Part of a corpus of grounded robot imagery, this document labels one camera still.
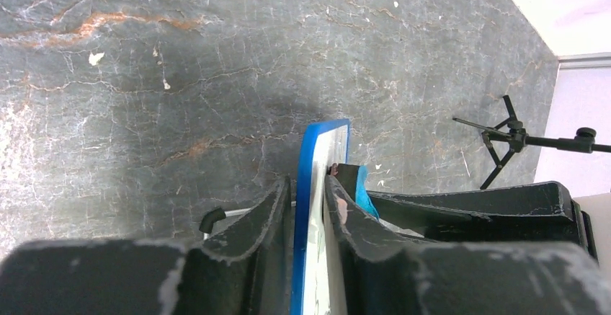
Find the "blue whiteboard eraser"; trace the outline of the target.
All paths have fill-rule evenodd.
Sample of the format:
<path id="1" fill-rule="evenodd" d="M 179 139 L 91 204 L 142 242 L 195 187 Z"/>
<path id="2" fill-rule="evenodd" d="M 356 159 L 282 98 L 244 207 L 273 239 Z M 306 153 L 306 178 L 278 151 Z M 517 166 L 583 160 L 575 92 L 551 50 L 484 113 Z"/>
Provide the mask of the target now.
<path id="1" fill-rule="evenodd" d="M 364 212 L 369 213 L 376 220 L 380 219 L 380 215 L 365 187 L 368 176 L 365 165 L 334 163 L 329 167 L 327 174 L 330 174 L 339 181 L 351 199 Z"/>

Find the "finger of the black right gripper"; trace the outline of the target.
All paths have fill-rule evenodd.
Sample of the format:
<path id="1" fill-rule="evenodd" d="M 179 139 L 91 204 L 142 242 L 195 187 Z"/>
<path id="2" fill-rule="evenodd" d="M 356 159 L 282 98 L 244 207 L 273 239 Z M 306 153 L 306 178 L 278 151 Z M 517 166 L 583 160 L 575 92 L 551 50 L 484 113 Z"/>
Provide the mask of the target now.
<path id="1" fill-rule="evenodd" d="M 373 198 L 380 218 L 429 241 L 571 242 L 597 257 L 589 217 L 568 215 L 500 215 L 424 205 L 395 198 Z"/>
<path id="2" fill-rule="evenodd" d="M 380 217 L 391 223 L 491 222 L 519 217 L 562 221 L 574 217 L 572 198 L 557 182 L 429 195 L 376 191 L 368 195 Z"/>

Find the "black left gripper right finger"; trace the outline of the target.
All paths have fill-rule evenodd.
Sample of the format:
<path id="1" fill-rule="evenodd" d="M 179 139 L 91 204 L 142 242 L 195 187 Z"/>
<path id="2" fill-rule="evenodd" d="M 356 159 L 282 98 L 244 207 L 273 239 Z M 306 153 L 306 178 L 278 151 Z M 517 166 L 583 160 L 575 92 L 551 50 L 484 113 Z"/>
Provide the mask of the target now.
<path id="1" fill-rule="evenodd" d="M 608 314 L 610 284 L 583 248 L 429 241 L 364 212 L 332 176 L 345 314 Z"/>

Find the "blue framed whiteboard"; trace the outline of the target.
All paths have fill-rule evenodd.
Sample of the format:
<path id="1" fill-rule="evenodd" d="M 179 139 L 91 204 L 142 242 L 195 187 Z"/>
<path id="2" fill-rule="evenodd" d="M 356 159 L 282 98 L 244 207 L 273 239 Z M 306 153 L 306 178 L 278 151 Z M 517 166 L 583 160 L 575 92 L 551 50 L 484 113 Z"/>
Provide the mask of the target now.
<path id="1" fill-rule="evenodd" d="M 257 205 L 215 208 L 200 222 L 187 314 L 345 314 L 342 268 L 326 173 L 347 160 L 347 119 L 314 123 L 303 136 L 296 181 L 283 177 Z"/>

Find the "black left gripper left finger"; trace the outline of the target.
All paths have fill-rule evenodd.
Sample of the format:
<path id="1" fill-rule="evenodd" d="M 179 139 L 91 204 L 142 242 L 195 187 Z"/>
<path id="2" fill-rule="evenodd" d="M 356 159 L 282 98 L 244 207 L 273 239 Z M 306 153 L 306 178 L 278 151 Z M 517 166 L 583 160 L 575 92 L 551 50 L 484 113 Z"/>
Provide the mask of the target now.
<path id="1" fill-rule="evenodd" d="M 291 182 L 197 243 L 31 241 L 1 263 L 3 314 L 286 314 Z"/>

